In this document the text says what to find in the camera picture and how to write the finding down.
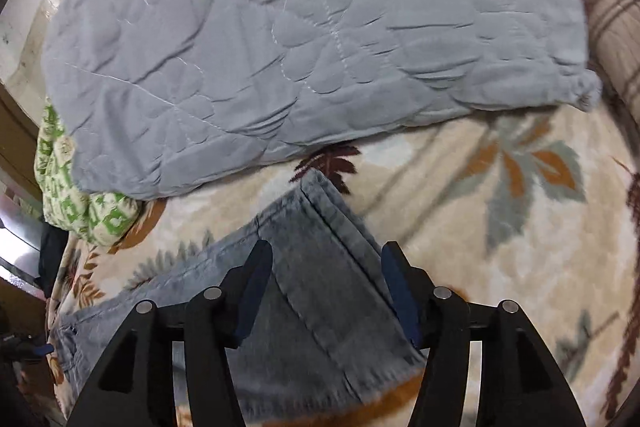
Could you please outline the green patterned cloth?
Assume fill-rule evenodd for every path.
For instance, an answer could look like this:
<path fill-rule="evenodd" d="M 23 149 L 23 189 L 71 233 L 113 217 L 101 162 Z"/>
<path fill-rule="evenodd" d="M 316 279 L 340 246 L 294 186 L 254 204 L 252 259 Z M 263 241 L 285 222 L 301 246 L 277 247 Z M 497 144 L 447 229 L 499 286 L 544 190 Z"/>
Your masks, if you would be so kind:
<path fill-rule="evenodd" d="M 34 175 L 49 225 L 98 246 L 117 244 L 138 219 L 142 205 L 120 193 L 86 193 L 73 181 L 75 143 L 50 101 L 44 102 Z"/>

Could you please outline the blue denim jeans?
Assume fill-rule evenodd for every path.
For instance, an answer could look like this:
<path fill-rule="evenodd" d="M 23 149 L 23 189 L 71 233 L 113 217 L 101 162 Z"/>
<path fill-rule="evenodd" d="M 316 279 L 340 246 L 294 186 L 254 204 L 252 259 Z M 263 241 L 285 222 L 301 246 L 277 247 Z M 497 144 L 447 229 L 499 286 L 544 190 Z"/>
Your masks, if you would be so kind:
<path fill-rule="evenodd" d="M 424 369 L 393 311 L 380 248 L 340 193 L 311 172 L 247 225 L 176 261 L 151 260 L 116 297 L 60 315 L 52 329 L 71 409 L 91 369 L 142 299 L 184 303 L 242 265 L 259 239 L 273 250 L 255 325 L 229 365 L 244 418 L 289 421 L 375 400 Z"/>

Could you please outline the wooden wardrobe with mirror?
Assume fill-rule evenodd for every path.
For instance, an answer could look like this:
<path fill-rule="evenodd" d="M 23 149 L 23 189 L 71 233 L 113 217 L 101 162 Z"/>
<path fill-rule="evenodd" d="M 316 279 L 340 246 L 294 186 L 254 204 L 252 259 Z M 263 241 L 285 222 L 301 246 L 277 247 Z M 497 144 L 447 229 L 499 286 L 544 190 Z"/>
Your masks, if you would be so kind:
<path fill-rule="evenodd" d="M 27 164 L 35 155 L 35 125 L 1 90 L 1 327 L 43 333 L 44 296 L 37 283 L 40 223 L 38 190 Z M 47 362 L 1 365 L 1 424 L 47 426 L 51 398 Z"/>

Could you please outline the cream leaf-print bed blanket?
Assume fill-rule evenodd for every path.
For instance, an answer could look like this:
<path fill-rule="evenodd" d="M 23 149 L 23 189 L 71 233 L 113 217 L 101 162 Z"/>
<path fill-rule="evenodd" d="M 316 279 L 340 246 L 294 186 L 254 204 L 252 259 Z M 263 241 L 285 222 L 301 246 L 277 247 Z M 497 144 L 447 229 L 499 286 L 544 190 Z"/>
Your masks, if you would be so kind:
<path fill-rule="evenodd" d="M 525 308 L 590 426 L 639 377 L 639 137 L 620 108 L 464 118 L 334 145 L 146 205 L 112 248 L 67 243 L 47 324 L 132 293 L 241 228 L 310 169 L 380 242 L 462 297 Z"/>

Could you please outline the grey quilted blanket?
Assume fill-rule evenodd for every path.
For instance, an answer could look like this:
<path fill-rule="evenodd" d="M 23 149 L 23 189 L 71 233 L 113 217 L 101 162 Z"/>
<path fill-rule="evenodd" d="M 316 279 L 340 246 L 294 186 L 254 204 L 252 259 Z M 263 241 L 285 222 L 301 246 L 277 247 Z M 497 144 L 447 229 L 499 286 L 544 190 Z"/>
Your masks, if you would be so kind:
<path fill-rule="evenodd" d="M 47 91 L 88 193 L 176 196 L 476 110 L 590 109 L 582 0 L 62 0 Z"/>

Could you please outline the striped floral pillow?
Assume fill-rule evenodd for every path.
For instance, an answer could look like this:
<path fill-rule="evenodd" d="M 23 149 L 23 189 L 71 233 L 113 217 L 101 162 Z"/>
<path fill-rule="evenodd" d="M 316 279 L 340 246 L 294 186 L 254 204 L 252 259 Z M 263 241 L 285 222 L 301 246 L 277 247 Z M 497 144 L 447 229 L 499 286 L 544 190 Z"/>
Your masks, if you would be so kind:
<path fill-rule="evenodd" d="M 588 27 L 593 60 L 639 124 L 639 0 L 596 0 Z"/>

